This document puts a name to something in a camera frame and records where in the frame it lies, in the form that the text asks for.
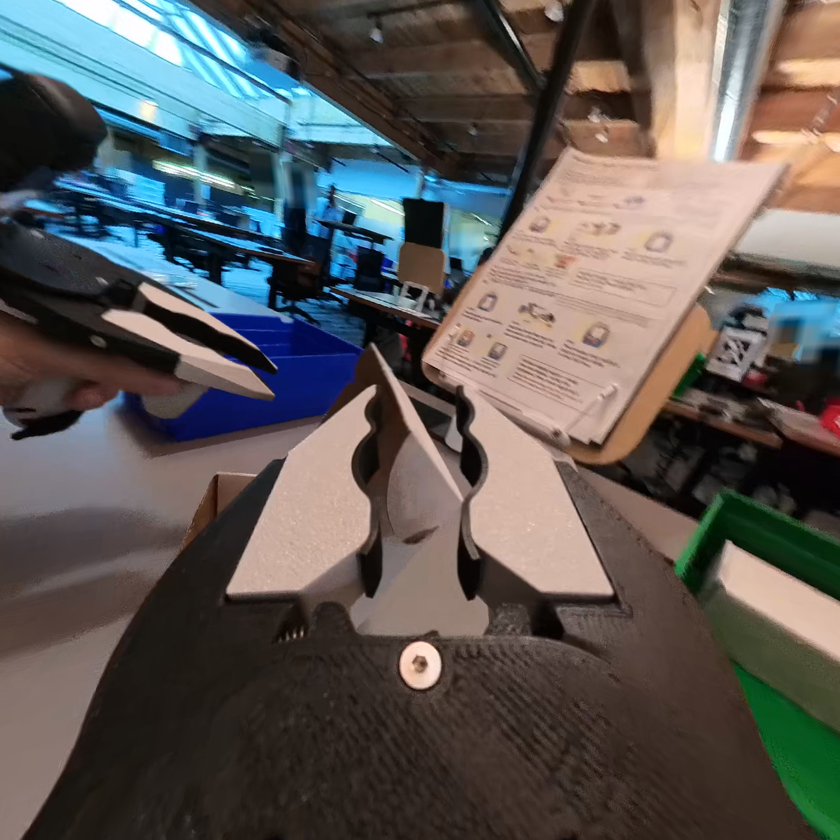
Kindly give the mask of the blue plastic bin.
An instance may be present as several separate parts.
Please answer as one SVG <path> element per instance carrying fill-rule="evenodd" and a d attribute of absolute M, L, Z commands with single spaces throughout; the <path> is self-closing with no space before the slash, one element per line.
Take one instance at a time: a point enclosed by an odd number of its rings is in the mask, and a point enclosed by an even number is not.
<path fill-rule="evenodd" d="M 218 390 L 207 391 L 183 415 L 150 415 L 136 395 L 122 407 L 147 427 L 176 442 L 244 432 L 324 415 L 354 378 L 361 348 L 307 322 L 280 316 L 219 312 L 217 317 L 258 346 L 276 365 L 264 375 L 275 394 L 264 402 Z"/>

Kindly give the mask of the background document stand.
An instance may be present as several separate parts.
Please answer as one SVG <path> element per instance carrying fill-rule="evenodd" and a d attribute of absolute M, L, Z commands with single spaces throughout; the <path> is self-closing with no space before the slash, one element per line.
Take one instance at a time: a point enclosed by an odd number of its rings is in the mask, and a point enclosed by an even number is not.
<path fill-rule="evenodd" d="M 439 298 L 445 288 L 446 255 L 441 248 L 403 242 L 399 250 L 397 307 L 421 312 L 430 298 Z"/>

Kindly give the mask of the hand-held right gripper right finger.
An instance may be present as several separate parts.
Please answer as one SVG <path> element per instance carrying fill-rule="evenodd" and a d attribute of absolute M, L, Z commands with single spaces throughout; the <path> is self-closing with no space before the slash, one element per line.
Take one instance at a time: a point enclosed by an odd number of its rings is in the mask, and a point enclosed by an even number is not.
<path fill-rule="evenodd" d="M 538 439 L 460 386 L 458 579 L 485 603 L 608 603 L 615 590 L 560 471 Z"/>

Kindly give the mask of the background wooden table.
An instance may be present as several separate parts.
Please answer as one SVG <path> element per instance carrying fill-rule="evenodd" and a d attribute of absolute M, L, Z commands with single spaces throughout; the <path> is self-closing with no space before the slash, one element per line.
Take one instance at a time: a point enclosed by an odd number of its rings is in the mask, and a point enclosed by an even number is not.
<path fill-rule="evenodd" d="M 101 191 L 60 183 L 48 190 L 48 197 L 71 207 L 78 232 L 88 219 L 96 221 L 97 236 L 105 237 L 111 228 L 128 227 L 133 245 L 139 247 L 141 235 L 151 238 L 164 251 L 164 258 L 175 263 L 185 260 L 190 267 L 204 270 L 210 281 L 222 285 L 227 266 L 257 259 L 271 267 L 271 276 L 281 281 L 295 280 L 301 272 L 314 268 L 311 261 L 262 244 L 251 237 L 229 235 L 221 225 L 200 218 L 197 223 L 159 207 L 125 202 Z"/>
<path fill-rule="evenodd" d="M 439 311 L 415 310 L 397 304 L 392 295 L 349 287 L 328 287 L 328 293 L 342 299 L 351 315 L 364 322 L 362 348 L 375 343 L 378 329 L 397 333 L 406 340 L 408 361 L 414 378 L 424 378 L 423 353 L 443 321 Z"/>

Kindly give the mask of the green plastic bin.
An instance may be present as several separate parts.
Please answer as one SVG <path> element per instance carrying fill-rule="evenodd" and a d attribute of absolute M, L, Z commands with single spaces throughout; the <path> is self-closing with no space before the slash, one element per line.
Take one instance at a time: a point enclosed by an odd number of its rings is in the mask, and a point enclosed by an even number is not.
<path fill-rule="evenodd" d="M 838 540 L 731 490 L 709 505 L 675 564 L 697 598 L 728 540 L 839 600 Z M 730 661 L 791 800 L 820 838 L 838 838 L 838 731 Z"/>

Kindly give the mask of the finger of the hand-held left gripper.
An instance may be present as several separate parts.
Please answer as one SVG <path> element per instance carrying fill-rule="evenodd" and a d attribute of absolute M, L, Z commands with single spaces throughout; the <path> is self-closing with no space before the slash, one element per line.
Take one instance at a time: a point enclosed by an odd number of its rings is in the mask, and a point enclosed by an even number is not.
<path fill-rule="evenodd" d="M 152 282 L 138 285 L 138 311 L 217 354 L 265 373 L 277 372 L 274 362 L 254 343 L 207 311 Z"/>
<path fill-rule="evenodd" d="M 175 352 L 177 361 L 174 375 L 184 382 L 262 401 L 272 401 L 275 397 L 273 391 L 249 367 L 179 336 L 149 316 L 136 311 L 112 309 L 105 311 L 102 317 L 112 326 Z"/>

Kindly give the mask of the black support pole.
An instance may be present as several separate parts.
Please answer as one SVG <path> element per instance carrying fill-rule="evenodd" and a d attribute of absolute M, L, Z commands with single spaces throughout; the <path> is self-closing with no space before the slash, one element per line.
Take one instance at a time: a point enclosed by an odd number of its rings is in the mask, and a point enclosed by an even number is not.
<path fill-rule="evenodd" d="M 555 124 L 565 88 L 571 78 L 576 54 L 589 26 L 595 1 L 573 1 L 554 43 L 552 63 L 535 103 L 531 128 L 514 171 L 507 216 L 515 217 L 522 210 L 533 177 Z"/>

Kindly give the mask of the person's left hand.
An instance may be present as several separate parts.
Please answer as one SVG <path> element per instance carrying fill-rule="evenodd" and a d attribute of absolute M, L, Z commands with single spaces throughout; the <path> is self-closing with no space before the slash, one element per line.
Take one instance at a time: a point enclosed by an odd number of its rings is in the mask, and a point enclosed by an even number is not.
<path fill-rule="evenodd" d="M 1 316 L 1 405 L 23 404 L 31 385 L 67 377 L 77 384 L 65 408 L 86 412 L 100 408 L 121 392 L 173 396 L 181 389 L 174 377 L 121 357 L 99 354 L 46 339 L 34 328 L 5 313 Z"/>

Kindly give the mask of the silver ventilation duct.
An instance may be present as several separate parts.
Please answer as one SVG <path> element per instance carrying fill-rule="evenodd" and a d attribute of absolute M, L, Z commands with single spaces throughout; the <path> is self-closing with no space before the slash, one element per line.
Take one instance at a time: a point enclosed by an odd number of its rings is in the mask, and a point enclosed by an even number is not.
<path fill-rule="evenodd" d="M 786 1 L 722 1 L 719 6 L 711 88 L 708 158 L 739 157 L 759 96 Z"/>

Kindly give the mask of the cluttered background workbench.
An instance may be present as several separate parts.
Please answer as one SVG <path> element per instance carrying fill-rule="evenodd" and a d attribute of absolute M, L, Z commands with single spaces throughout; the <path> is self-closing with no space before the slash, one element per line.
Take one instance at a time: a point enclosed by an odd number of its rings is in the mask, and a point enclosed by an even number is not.
<path fill-rule="evenodd" d="M 717 337 L 676 399 L 698 419 L 667 416 L 682 423 L 673 439 L 679 452 L 699 453 L 682 484 L 685 495 L 726 448 L 750 445 L 772 455 L 784 446 L 766 402 L 819 415 L 829 398 L 838 397 L 838 295 L 784 289 L 749 295 L 712 287 L 700 304 Z"/>

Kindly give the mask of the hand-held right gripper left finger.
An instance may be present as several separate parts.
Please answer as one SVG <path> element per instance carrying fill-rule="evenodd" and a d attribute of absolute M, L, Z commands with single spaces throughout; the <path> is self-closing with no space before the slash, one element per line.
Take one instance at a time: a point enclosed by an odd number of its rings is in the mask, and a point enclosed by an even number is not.
<path fill-rule="evenodd" d="M 370 483 L 380 400 L 368 386 L 285 458 L 227 584 L 232 601 L 358 601 L 382 580 Z"/>

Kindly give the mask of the black monitor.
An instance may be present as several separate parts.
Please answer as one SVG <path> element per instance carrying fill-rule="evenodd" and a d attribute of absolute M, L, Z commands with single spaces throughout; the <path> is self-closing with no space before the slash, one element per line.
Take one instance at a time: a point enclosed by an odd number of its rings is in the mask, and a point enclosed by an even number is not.
<path fill-rule="evenodd" d="M 403 241 L 407 244 L 442 249 L 445 239 L 445 203 L 404 197 Z"/>

